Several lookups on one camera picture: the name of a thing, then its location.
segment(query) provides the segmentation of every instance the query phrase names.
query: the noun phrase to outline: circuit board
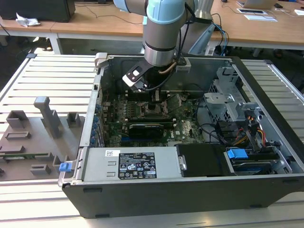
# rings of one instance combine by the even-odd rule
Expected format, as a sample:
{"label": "circuit board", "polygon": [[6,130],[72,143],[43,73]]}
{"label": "circuit board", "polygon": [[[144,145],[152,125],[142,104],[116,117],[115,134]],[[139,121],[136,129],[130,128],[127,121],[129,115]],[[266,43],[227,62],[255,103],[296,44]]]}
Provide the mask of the circuit board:
{"label": "circuit board", "polygon": [[[174,146],[203,143],[194,118],[196,99],[184,94],[168,94],[162,102],[151,104],[146,97],[117,95],[104,104],[102,111],[106,147]],[[163,126],[158,138],[131,139],[132,125]]]}

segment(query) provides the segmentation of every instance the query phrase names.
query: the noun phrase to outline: wooden desk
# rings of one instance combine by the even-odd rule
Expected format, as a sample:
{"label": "wooden desk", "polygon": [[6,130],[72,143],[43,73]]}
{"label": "wooden desk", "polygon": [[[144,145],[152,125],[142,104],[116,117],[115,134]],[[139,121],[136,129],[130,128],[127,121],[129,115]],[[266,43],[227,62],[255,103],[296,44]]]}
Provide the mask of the wooden desk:
{"label": "wooden desk", "polygon": [[[276,17],[278,22],[248,20],[244,14],[236,14],[232,11],[238,13],[236,9],[240,8],[236,0],[228,0],[228,3],[215,0],[211,13],[220,14],[222,27],[230,37],[229,46],[303,50],[304,17],[297,16],[294,12],[302,5],[282,1],[279,4],[295,17],[272,8],[267,12],[268,16]],[[219,24],[219,17],[214,15],[213,18],[214,22]],[[220,32],[214,32],[210,44],[217,45],[219,40],[221,40]]]}
{"label": "wooden desk", "polygon": [[[302,6],[293,2],[280,4],[290,10],[293,16],[296,16],[294,9]],[[253,21],[246,19],[244,14],[234,13],[228,6],[235,12],[239,8],[236,0],[228,0],[228,3],[214,0],[211,12],[221,15],[223,29],[230,37],[229,46],[304,50],[304,17],[291,17],[272,9],[278,22]],[[142,21],[142,16],[121,12],[113,4],[105,6],[76,3],[75,14],[69,23],[43,21],[41,26],[29,28],[18,25],[14,20],[1,20],[1,23],[14,36],[49,37],[55,53],[60,54],[60,38],[141,41]],[[214,15],[214,21],[219,24],[218,16]],[[0,35],[5,35],[1,28]],[[214,32],[209,47],[218,45],[220,39],[220,33]]]}
{"label": "wooden desk", "polygon": [[121,12],[114,4],[109,6],[75,5],[76,11],[70,22],[55,23],[51,28],[51,32],[109,36],[143,36],[143,16]]}

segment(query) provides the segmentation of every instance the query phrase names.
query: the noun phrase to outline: laptop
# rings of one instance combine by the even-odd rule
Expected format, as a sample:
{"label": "laptop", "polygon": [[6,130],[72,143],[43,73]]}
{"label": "laptop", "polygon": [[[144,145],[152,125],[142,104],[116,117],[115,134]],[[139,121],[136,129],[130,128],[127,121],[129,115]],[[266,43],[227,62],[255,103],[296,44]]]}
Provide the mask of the laptop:
{"label": "laptop", "polygon": [[271,9],[278,0],[247,0],[247,1],[237,1],[237,3],[244,8],[250,9]]}

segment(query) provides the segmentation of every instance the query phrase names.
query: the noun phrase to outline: aluminum extrusion table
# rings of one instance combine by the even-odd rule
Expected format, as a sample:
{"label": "aluminum extrusion table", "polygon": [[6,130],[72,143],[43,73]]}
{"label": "aluminum extrusion table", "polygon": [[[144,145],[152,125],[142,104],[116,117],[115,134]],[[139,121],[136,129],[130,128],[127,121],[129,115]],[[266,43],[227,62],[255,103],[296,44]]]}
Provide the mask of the aluminum extrusion table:
{"label": "aluminum extrusion table", "polygon": [[[302,95],[272,64],[243,62],[304,141]],[[50,96],[50,107],[58,115],[77,111],[85,116],[95,76],[93,69],[94,56],[37,55],[25,59],[0,93],[0,133],[8,126],[6,117],[10,110],[24,110],[27,116],[40,115],[32,105],[36,96]],[[250,92],[245,87],[244,90],[251,98]],[[84,219],[58,187],[57,180],[31,180],[0,182],[0,208],[1,228],[304,227],[304,192],[287,195],[267,209]]]}

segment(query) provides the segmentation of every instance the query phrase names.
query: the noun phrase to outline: motherboard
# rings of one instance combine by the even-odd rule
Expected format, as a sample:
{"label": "motherboard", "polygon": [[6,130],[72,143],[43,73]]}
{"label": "motherboard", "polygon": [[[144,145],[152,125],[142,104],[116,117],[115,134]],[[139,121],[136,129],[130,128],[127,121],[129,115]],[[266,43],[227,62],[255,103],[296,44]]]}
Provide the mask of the motherboard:
{"label": "motherboard", "polygon": [[175,146],[203,143],[196,119],[197,99],[187,93],[105,95],[101,120],[105,147]]}

